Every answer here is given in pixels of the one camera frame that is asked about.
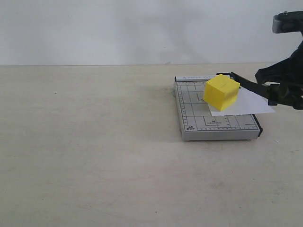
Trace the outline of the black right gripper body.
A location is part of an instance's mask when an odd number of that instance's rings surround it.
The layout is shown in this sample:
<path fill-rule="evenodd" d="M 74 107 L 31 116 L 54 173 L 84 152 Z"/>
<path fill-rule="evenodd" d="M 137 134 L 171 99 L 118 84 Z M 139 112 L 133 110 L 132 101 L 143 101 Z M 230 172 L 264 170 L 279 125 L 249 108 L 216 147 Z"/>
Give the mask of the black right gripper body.
<path fill-rule="evenodd" d="M 303 42 L 299 44 L 297 49 L 289 57 L 288 66 L 290 71 L 303 70 Z"/>

